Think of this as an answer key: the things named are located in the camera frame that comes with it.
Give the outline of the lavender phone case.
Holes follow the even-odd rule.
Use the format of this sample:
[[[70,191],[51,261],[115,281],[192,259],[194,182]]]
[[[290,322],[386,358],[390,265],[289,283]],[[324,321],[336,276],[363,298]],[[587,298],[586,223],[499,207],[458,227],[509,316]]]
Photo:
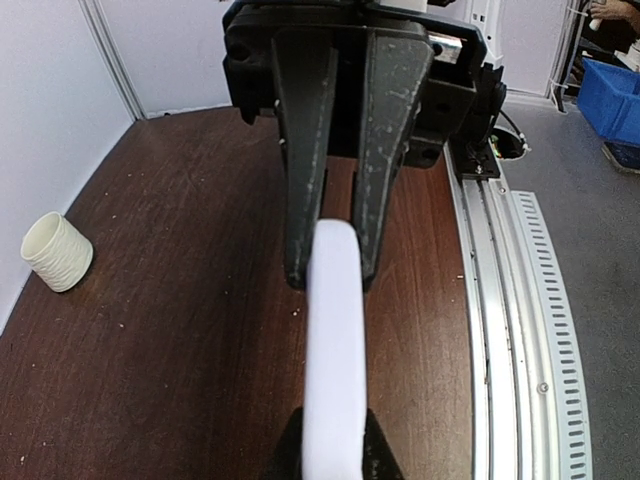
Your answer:
[[[361,479],[367,416],[364,294],[354,228],[322,219],[307,268],[304,479]]]

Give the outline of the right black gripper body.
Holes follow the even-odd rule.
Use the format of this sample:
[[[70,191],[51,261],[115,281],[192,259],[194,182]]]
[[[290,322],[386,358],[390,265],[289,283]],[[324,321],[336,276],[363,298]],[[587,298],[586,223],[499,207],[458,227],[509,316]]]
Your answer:
[[[373,30],[418,30],[428,36],[433,49],[401,165],[428,167],[451,136],[476,125],[481,88],[495,77],[484,60],[487,48],[476,27],[378,1],[235,1],[222,27],[231,100],[247,123],[267,111],[277,118],[274,36],[287,28],[332,34],[338,68],[327,158],[358,161],[367,35]]]

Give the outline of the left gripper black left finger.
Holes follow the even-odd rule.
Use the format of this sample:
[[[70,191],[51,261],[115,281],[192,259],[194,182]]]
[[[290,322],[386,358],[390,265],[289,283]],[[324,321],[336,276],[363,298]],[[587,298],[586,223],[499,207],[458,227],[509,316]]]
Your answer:
[[[262,474],[263,480],[300,480],[303,408],[296,408]]]

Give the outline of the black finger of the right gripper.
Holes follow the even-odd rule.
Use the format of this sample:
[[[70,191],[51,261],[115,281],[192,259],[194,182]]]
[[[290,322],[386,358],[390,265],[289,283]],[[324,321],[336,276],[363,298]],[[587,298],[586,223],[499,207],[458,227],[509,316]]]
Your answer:
[[[378,270],[393,184],[432,61],[428,36],[418,30],[380,29],[367,35],[351,214],[365,291]]]
[[[304,289],[323,201],[338,53],[327,30],[287,28],[272,39],[272,60],[287,182],[284,271],[289,286]]]

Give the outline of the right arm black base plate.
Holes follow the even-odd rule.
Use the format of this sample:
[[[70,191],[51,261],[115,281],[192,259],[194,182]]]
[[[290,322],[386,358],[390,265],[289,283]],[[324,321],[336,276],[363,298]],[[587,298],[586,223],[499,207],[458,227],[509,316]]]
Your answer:
[[[501,177],[501,170],[489,141],[482,145],[468,143],[465,154],[466,159],[460,167],[463,178],[486,180]]]

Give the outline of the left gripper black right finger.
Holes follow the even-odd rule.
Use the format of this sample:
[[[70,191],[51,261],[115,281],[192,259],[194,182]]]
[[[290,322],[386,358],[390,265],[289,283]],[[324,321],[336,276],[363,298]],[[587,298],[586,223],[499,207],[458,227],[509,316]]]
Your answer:
[[[364,480],[403,480],[404,476],[371,409],[367,410],[363,454]]]

